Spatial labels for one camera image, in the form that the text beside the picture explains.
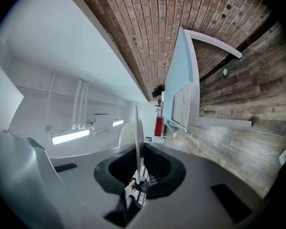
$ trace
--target brick ceiling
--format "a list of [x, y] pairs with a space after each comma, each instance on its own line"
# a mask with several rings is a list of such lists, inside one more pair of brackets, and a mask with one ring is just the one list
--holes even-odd
[[[111, 34], [147, 98], [165, 82], [179, 26], [218, 38], [233, 47], [268, 17], [262, 0], [84, 0]], [[227, 55], [194, 41], [199, 76]]]

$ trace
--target fluorescent light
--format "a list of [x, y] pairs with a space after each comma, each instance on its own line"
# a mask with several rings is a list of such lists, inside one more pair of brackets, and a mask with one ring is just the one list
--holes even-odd
[[53, 145], [59, 144], [59, 143], [64, 143], [68, 142], [86, 135], [89, 135], [90, 130], [85, 130], [85, 131], [80, 131], [80, 132], [75, 132], [67, 135], [60, 135], [60, 136], [55, 136], [52, 137], [52, 143]]
[[123, 120], [116, 121], [116, 122], [113, 122], [112, 126], [120, 125], [120, 124], [123, 124], [123, 123], [124, 123]]

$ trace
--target brick wall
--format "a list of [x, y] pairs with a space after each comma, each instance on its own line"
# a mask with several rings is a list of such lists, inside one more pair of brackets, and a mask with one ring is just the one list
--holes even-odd
[[[179, 26], [237, 47], [267, 18], [261, 0], [84, 0], [117, 46], [145, 95], [164, 83]], [[200, 77], [226, 52], [194, 44]]]

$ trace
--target wooden floor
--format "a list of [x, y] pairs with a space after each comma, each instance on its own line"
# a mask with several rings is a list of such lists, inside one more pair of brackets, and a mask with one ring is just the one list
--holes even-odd
[[166, 145], [209, 158], [264, 196], [286, 147], [286, 39], [276, 24], [222, 70], [201, 83], [200, 116], [252, 120], [250, 128], [168, 130]]

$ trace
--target red object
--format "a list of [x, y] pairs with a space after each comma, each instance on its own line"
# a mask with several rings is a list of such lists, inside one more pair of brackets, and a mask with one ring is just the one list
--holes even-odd
[[162, 126], [163, 123], [163, 117], [157, 117], [156, 118], [156, 127], [154, 128], [154, 136], [161, 136], [162, 134]]

